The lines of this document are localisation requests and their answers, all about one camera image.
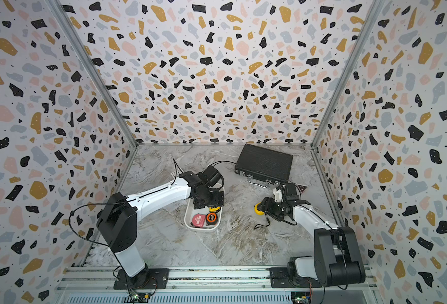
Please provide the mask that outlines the white plastic storage box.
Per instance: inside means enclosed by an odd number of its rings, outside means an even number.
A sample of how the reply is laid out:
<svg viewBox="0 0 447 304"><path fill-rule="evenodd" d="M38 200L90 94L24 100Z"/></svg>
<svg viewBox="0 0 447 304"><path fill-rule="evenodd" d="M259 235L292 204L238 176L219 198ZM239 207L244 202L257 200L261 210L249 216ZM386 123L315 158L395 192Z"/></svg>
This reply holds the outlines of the white plastic storage box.
<svg viewBox="0 0 447 304"><path fill-rule="evenodd" d="M210 233L215 231L221 223L221 213L223 211L224 187L221 182L217 182L213 186L217 192L210 192L208 196L209 204L193 194L193 190L189 187L186 201L187 206L184 214L184 225L195 232Z"/></svg>

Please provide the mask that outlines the aluminium front rail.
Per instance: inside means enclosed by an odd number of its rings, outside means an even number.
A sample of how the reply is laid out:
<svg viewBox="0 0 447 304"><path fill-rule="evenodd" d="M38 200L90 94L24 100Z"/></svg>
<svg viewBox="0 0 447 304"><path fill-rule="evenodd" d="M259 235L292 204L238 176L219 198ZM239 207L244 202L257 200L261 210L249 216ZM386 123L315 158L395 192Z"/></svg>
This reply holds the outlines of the aluminium front rail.
<svg viewBox="0 0 447 304"><path fill-rule="evenodd" d="M70 267L55 303L382 303L370 270L366 280L322 287L313 279L291 282L286 268L183 266L152 268L150 278L128 290L113 267Z"/></svg>

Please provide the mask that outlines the orange black tape measure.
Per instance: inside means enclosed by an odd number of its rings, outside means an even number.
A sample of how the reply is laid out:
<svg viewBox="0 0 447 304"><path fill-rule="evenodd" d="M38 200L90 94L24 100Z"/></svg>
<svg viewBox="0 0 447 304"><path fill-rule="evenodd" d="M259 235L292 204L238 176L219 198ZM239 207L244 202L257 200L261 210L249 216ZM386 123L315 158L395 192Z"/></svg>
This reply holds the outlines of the orange black tape measure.
<svg viewBox="0 0 447 304"><path fill-rule="evenodd" d="M207 225L216 225L218 222L218 215L216 213L209 213L206 216L206 223Z"/></svg>

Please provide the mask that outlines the small red triangular card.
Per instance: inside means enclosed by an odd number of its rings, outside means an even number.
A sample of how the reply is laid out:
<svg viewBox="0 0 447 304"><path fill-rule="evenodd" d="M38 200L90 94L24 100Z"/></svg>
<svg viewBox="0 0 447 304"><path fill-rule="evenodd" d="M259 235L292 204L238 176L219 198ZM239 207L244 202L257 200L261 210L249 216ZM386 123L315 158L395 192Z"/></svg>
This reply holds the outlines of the small red triangular card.
<svg viewBox="0 0 447 304"><path fill-rule="evenodd" d="M304 185L297 184L296 185L301 193L303 193L308 187Z"/></svg>

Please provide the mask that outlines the pink tape measure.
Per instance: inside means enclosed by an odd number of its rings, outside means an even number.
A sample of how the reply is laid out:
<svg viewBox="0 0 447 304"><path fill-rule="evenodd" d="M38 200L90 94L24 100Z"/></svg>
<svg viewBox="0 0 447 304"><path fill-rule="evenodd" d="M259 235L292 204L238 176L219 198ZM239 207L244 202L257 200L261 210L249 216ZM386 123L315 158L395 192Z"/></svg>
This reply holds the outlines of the pink tape measure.
<svg viewBox="0 0 447 304"><path fill-rule="evenodd" d="M206 215L196 214L191 220L191 225L196 228L202 228L206 224Z"/></svg>

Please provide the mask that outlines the yellow 3m tape measure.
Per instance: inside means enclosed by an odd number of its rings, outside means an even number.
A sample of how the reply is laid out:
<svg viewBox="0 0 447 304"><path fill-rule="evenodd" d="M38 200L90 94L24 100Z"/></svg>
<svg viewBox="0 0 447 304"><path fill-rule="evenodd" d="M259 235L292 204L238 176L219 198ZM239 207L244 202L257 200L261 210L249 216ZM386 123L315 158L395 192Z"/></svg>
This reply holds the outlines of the yellow 3m tape measure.
<svg viewBox="0 0 447 304"><path fill-rule="evenodd" d="M221 211L221 206L209 208L210 213L219 213L219 211Z"/></svg>
<svg viewBox="0 0 447 304"><path fill-rule="evenodd" d="M254 206L254 211L257 215L267 215L268 213L268 203L261 201Z"/></svg>

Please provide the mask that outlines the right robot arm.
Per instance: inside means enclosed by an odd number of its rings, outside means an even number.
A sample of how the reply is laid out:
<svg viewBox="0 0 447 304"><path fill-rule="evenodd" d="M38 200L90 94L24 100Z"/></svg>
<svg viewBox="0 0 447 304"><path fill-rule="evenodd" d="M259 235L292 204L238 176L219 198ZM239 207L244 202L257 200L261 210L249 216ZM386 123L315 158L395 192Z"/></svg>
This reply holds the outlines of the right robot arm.
<svg viewBox="0 0 447 304"><path fill-rule="evenodd" d="M255 213L291 226L303 227L312 237L313 255L291 258L285 271L270 271L274 288L333 287L345 290L365 282L366 273L355 232L321 215L303 199L295 183L282 184L272 197L255 205Z"/></svg>

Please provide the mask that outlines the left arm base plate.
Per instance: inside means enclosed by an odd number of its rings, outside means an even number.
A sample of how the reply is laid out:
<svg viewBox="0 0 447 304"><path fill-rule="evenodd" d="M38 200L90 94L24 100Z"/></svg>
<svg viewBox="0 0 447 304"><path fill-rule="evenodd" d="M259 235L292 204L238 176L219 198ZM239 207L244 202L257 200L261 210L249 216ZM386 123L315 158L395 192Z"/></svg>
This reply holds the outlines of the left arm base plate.
<svg viewBox="0 0 447 304"><path fill-rule="evenodd" d="M123 269L119 270L114 290L164 290L166 288L170 269L145 268L134 277L130 277Z"/></svg>

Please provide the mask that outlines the black ribbed carrying case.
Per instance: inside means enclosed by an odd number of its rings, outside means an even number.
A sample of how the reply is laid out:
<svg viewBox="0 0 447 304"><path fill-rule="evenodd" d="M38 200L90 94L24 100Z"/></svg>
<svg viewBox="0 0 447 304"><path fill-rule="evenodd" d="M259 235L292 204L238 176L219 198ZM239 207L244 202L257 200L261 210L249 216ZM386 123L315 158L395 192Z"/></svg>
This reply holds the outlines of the black ribbed carrying case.
<svg viewBox="0 0 447 304"><path fill-rule="evenodd" d="M234 172L268 184L284 184L289 181L292 164L291 154L245 144L234 166Z"/></svg>

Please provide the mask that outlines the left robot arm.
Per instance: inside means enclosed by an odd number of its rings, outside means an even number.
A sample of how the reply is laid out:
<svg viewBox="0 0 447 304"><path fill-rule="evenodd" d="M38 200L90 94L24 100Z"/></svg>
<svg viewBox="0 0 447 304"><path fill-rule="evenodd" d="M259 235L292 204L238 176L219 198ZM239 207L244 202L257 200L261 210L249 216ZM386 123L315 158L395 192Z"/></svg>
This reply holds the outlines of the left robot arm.
<svg viewBox="0 0 447 304"><path fill-rule="evenodd" d="M195 210L224 206L223 175L210 165L204 171L183 172L174 180L134 195L115 193L105 205L96 224L102 238L116 257L123 277L136 278L147 272L140 253L138 223L148 215L180 200L190 199Z"/></svg>

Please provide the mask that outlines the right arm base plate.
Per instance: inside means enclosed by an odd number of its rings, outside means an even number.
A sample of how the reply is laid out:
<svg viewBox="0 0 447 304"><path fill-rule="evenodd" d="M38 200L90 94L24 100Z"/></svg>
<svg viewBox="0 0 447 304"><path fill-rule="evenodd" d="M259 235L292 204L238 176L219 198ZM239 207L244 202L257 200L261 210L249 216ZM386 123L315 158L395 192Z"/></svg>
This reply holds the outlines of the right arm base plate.
<svg viewBox="0 0 447 304"><path fill-rule="evenodd" d="M301 277L286 267L269 269L272 288L321 288L322 285L312 277Z"/></svg>

